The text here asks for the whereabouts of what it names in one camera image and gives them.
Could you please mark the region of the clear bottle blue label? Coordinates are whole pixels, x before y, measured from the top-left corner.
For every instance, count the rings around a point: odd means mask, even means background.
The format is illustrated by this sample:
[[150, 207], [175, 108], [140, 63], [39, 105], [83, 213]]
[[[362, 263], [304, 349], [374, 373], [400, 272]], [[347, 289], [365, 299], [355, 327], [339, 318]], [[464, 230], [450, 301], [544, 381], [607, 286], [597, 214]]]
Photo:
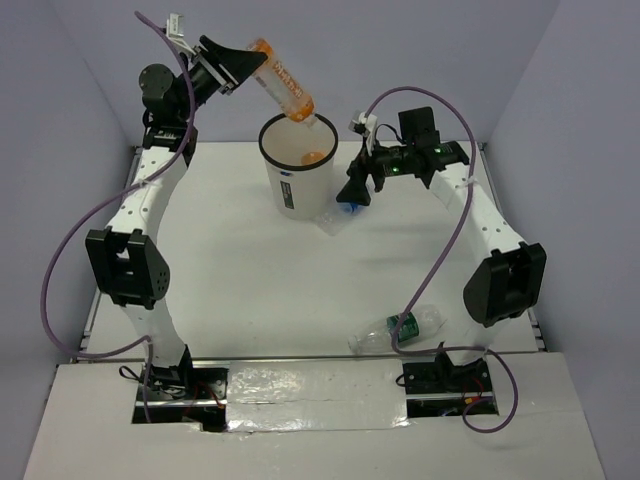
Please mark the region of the clear bottle blue label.
[[313, 223], [329, 236], [338, 235], [364, 207], [356, 203], [333, 202], [313, 219]]

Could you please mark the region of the short orange juice bottle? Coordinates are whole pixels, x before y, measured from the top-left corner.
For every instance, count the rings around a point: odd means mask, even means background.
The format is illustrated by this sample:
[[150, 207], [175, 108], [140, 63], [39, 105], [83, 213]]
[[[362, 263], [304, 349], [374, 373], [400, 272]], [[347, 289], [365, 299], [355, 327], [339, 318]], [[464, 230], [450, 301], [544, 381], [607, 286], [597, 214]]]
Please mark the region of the short orange juice bottle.
[[301, 157], [302, 166], [312, 166], [321, 162], [325, 158], [323, 152], [308, 152]]

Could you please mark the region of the long orange bottle white cap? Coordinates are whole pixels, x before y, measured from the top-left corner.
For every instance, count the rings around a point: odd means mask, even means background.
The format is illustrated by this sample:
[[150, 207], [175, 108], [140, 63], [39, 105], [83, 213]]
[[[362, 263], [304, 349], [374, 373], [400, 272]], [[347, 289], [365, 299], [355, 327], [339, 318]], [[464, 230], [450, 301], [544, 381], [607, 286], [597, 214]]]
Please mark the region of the long orange bottle white cap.
[[285, 117], [311, 131], [318, 130], [312, 96], [284, 66], [273, 47], [264, 38], [256, 38], [248, 50], [266, 55], [265, 62], [252, 76], [276, 102]]

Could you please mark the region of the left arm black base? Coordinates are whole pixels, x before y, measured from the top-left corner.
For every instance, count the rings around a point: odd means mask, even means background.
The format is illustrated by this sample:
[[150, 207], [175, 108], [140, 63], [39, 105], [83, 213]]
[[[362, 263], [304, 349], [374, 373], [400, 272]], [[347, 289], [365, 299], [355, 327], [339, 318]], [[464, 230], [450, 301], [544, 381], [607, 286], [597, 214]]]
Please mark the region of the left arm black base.
[[137, 384], [133, 424], [198, 424], [205, 432], [227, 430], [228, 367], [194, 367], [186, 384], [162, 381], [152, 372], [144, 382], [145, 366], [139, 373], [122, 365], [119, 375]]

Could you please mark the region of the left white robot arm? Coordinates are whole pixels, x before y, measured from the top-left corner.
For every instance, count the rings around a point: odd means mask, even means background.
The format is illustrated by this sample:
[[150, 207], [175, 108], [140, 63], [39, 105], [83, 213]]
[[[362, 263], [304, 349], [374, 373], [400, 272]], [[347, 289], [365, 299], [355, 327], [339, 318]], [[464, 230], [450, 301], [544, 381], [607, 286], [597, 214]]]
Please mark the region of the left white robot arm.
[[192, 112], [217, 92], [231, 94], [267, 59], [263, 52], [226, 48], [202, 36], [180, 76], [163, 64], [145, 67], [139, 75], [145, 134], [135, 189], [107, 226], [85, 239], [99, 290], [137, 335], [149, 338], [150, 379], [173, 398], [194, 390], [196, 374], [166, 304], [170, 267], [156, 245], [160, 223], [195, 153]]

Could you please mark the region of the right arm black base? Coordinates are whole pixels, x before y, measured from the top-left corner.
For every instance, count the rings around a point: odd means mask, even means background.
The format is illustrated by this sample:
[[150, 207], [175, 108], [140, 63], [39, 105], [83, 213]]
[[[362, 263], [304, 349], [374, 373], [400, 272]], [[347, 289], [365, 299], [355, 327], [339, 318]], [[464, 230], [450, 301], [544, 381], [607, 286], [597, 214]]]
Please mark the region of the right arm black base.
[[454, 366], [446, 354], [428, 361], [402, 364], [395, 379], [404, 390], [407, 415], [411, 419], [498, 413], [488, 364], [484, 359], [465, 366]]

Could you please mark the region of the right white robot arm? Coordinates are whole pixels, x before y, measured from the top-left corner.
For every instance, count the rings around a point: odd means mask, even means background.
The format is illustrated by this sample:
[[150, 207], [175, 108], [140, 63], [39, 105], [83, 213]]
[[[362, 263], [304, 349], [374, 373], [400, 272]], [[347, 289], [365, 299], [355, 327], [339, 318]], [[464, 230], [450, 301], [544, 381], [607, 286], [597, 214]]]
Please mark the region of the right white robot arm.
[[399, 143], [385, 147], [375, 137], [376, 116], [354, 116], [350, 129], [363, 143], [336, 199], [367, 206], [386, 180], [413, 176], [451, 216], [464, 222], [456, 232], [468, 242], [476, 269], [462, 291], [463, 319], [438, 342], [448, 358], [434, 369], [437, 384], [456, 391], [469, 379], [468, 364], [491, 346], [502, 325], [537, 303], [547, 255], [541, 244], [526, 242], [506, 222], [477, 184], [463, 147], [441, 140], [432, 108], [404, 111], [398, 117]]

